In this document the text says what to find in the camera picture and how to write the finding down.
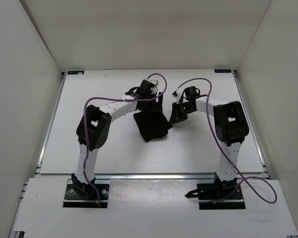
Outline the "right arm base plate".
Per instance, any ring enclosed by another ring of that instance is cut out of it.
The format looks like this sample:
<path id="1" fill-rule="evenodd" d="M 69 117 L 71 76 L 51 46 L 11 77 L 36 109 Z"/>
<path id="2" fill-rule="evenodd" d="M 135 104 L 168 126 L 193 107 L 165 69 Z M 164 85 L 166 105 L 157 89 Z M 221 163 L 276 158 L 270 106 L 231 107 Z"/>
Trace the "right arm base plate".
<path id="1" fill-rule="evenodd" d="M 218 191 L 211 183 L 197 184 L 200 210 L 242 210 L 246 209 L 241 188 Z"/>

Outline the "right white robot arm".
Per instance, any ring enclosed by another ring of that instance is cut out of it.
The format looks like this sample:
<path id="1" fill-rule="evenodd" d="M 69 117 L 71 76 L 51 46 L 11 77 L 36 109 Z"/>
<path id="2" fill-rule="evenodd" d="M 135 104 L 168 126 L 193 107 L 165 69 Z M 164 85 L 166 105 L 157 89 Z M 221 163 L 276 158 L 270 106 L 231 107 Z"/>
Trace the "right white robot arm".
<path id="1" fill-rule="evenodd" d="M 215 130 L 212 135 L 220 143 L 220 161 L 213 185 L 213 194 L 217 198 L 225 198 L 236 186 L 236 164 L 239 150 L 245 137 L 249 134 L 249 126 L 239 101 L 223 102 L 201 96 L 188 102 L 174 102 L 169 122 L 179 123 L 193 112 L 205 112 L 214 118 Z"/>

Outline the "black skirt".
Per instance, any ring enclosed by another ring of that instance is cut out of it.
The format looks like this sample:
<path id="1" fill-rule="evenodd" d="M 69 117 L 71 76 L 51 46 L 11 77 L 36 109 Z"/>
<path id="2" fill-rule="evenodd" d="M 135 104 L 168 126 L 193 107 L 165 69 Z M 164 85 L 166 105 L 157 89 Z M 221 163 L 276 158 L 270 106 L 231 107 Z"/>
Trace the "black skirt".
<path id="1" fill-rule="evenodd" d="M 133 114 L 140 135 L 146 143 L 153 139 L 161 139 L 168 134 L 172 124 L 162 112 L 145 112 Z"/>

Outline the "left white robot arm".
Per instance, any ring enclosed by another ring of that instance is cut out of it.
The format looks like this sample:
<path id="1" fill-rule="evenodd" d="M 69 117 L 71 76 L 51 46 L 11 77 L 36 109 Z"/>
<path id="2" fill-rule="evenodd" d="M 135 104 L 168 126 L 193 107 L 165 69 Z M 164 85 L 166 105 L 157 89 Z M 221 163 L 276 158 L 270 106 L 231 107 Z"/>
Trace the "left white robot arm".
<path id="1" fill-rule="evenodd" d="M 161 139 L 168 134 L 171 125 L 162 112 L 163 92 L 156 86 L 131 88 L 119 99 L 108 98 L 108 104 L 96 107 L 88 99 L 83 116 L 77 126 L 79 162 L 72 173 L 75 192 L 84 199 L 99 196 L 95 186 L 94 169 L 99 149 L 107 141 L 111 123 L 120 117 L 133 113 L 141 137 L 145 142 Z"/>

